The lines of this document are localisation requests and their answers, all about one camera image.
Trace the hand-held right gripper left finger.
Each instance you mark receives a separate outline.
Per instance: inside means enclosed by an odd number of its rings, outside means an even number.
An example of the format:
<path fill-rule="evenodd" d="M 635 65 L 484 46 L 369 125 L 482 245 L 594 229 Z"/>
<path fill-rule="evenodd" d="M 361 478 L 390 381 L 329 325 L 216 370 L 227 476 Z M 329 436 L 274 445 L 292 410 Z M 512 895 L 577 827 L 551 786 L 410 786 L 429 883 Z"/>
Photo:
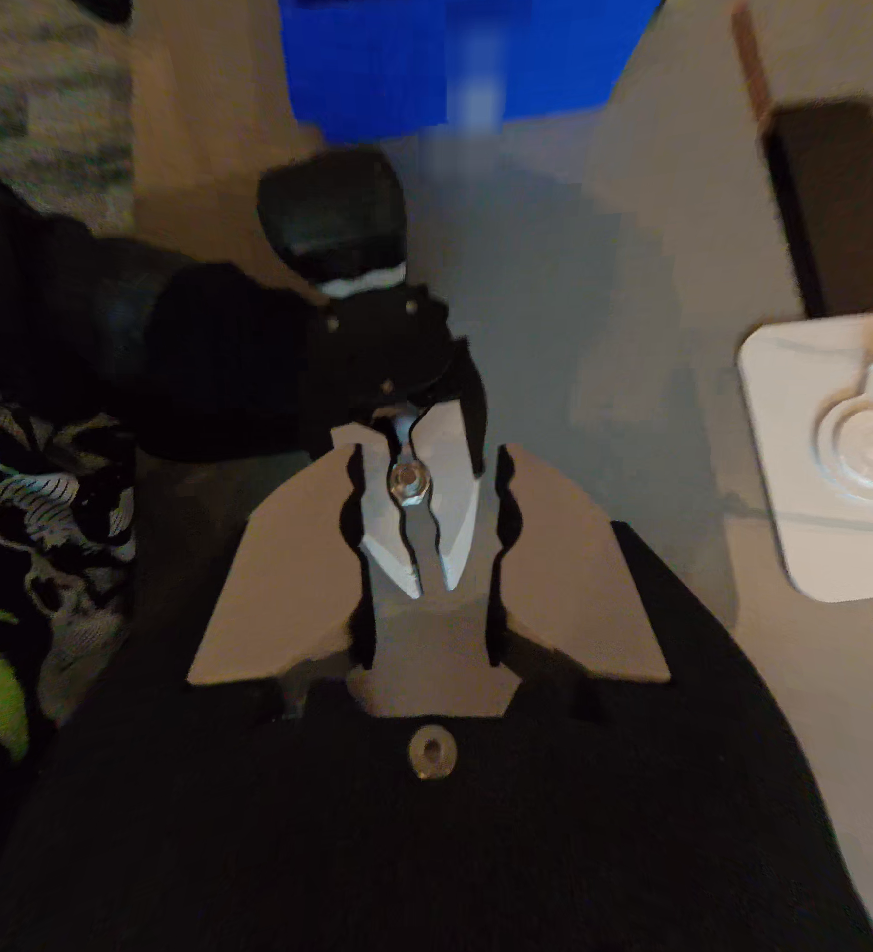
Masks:
<path fill-rule="evenodd" d="M 359 505 L 362 447 L 345 443 L 255 506 L 188 672 L 188 684 L 283 679 L 324 663 L 367 669 L 373 609 L 358 543 L 341 528 Z"/>

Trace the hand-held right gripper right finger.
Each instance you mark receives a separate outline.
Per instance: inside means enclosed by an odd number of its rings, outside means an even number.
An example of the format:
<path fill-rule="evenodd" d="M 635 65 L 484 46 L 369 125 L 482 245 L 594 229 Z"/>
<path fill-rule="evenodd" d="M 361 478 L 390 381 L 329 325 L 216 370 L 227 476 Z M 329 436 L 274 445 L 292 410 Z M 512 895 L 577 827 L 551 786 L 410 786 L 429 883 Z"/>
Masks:
<path fill-rule="evenodd" d="M 611 519 L 524 447 L 498 449 L 500 550 L 490 575 L 487 650 L 513 672 L 547 663 L 598 679 L 668 684 Z"/>

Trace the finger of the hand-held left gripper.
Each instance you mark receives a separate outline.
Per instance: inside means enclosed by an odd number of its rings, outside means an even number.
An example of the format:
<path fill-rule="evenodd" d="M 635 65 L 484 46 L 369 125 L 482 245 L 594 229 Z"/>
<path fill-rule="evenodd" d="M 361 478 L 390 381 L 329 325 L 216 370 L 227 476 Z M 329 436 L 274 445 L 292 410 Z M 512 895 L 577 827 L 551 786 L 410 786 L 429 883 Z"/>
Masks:
<path fill-rule="evenodd" d="M 478 512 L 480 477 L 473 469 L 460 406 L 433 406 L 415 423 L 412 447 L 430 475 L 430 512 L 447 590 L 466 568 Z"/>
<path fill-rule="evenodd" d="M 388 475 L 397 461 L 416 458 L 410 440 L 415 421 L 414 416 L 376 416 L 360 431 L 363 545 L 390 580 L 414 600 L 422 596 L 419 570 L 406 539 L 406 508 L 395 505 L 388 490 Z"/>

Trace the silver hex bolt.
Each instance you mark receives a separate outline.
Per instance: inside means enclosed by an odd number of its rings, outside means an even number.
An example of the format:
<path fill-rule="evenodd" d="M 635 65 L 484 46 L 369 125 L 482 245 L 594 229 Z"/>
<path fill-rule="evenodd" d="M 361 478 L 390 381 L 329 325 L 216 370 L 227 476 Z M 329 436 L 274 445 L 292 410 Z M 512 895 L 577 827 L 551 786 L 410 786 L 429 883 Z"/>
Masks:
<path fill-rule="evenodd" d="M 430 470 L 417 458 L 399 460 L 388 475 L 388 490 L 401 508 L 424 505 L 431 489 Z"/>

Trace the blue plastic bin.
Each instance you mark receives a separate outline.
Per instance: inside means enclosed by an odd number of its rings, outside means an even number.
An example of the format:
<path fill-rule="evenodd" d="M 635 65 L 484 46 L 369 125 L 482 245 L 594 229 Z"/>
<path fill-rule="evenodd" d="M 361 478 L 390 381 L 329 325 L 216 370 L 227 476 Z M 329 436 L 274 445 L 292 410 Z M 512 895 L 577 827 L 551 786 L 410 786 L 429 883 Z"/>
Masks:
<path fill-rule="evenodd" d="M 334 144 L 603 106 L 663 2 L 279 2 L 291 107 Z"/>

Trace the white square base plate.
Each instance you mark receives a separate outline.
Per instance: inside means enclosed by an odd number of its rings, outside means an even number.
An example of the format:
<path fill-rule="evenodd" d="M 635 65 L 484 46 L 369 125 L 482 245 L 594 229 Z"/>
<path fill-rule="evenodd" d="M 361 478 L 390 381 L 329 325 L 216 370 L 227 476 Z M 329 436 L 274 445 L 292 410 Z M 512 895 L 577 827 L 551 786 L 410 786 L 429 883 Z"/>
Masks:
<path fill-rule="evenodd" d="M 873 600 L 873 312 L 764 325 L 737 362 L 787 577 Z"/>

